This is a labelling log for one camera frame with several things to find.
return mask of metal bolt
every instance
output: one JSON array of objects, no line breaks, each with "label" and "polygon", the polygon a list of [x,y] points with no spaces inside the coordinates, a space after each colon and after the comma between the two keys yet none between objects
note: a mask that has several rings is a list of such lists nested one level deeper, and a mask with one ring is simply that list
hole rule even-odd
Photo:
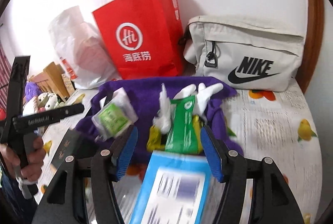
[{"label": "metal bolt", "polygon": [[103,150],[102,152],[101,152],[101,156],[107,156],[107,155],[109,155],[110,154],[110,151],[109,150]]},{"label": "metal bolt", "polygon": [[73,155],[69,155],[69,156],[67,156],[66,159],[65,159],[65,161],[66,161],[67,163],[72,162],[73,160],[74,160],[74,156],[73,156]]},{"label": "metal bolt", "polygon": [[269,157],[265,157],[264,161],[267,164],[272,164],[273,163],[273,160],[271,158],[269,158]]},{"label": "metal bolt", "polygon": [[230,156],[238,156],[238,152],[236,152],[235,150],[230,150],[230,151],[228,152],[228,154],[229,154]]}]

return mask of pink curtain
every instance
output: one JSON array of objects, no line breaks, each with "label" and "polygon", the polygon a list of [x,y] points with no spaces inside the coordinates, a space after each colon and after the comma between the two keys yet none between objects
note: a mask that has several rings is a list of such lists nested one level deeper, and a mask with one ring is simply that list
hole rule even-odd
[{"label": "pink curtain", "polygon": [[[0,42],[0,88],[9,82],[11,65],[5,55]],[[8,86],[0,89],[0,108],[6,110]]]}]

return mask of white circular logo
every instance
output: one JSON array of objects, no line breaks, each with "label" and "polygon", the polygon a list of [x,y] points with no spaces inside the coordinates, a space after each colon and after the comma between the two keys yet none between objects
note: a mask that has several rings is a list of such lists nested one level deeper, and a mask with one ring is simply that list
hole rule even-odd
[{"label": "white circular logo", "polygon": [[188,102],[185,103],[184,108],[185,108],[186,110],[188,110],[189,108],[191,108],[191,106],[192,106],[192,102],[191,102],[191,101],[188,101]]},{"label": "white circular logo", "polygon": [[116,30],[116,38],[120,46],[129,51],[139,49],[143,42],[141,30],[132,23],[121,24]]}]

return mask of person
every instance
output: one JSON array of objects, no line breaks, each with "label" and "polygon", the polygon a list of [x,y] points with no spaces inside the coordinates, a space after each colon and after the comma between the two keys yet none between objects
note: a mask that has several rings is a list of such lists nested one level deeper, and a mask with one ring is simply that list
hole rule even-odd
[{"label": "person", "polygon": [[[43,140],[41,137],[38,137],[34,140],[33,146],[35,151],[27,156],[29,165],[21,170],[22,176],[27,178],[30,182],[37,181],[41,176],[42,166],[44,164],[43,159],[46,154],[45,150],[43,149]],[[16,153],[5,144],[0,144],[0,154],[2,155],[8,169],[8,174],[5,174],[3,166],[1,165],[2,178],[0,183],[2,186],[1,189],[3,196],[5,197],[9,206],[12,208],[17,222],[22,224],[31,224],[37,209],[37,204],[34,198],[26,200],[23,197],[15,179],[14,167],[20,165],[20,159]],[[2,210],[0,210],[0,212],[5,214],[4,212],[6,212],[6,210],[4,209],[4,205],[1,205],[0,203],[0,207],[1,206]],[[3,222],[6,218],[12,219],[12,215],[13,214],[10,214],[10,212],[7,212],[6,216],[0,215],[0,222],[4,224],[13,223],[8,221]]]}]

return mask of human hand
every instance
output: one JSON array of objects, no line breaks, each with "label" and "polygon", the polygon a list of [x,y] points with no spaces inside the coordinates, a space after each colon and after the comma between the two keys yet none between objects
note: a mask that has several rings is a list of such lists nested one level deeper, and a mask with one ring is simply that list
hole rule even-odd
[{"label": "human hand", "polygon": [[[36,151],[27,156],[29,165],[21,170],[22,177],[27,178],[30,182],[37,181],[41,176],[41,167],[44,164],[43,159],[46,154],[43,145],[44,143],[41,137],[34,140],[33,147]],[[0,144],[0,153],[2,154],[10,176],[15,178],[14,167],[19,166],[21,163],[19,157],[6,144]]]}]

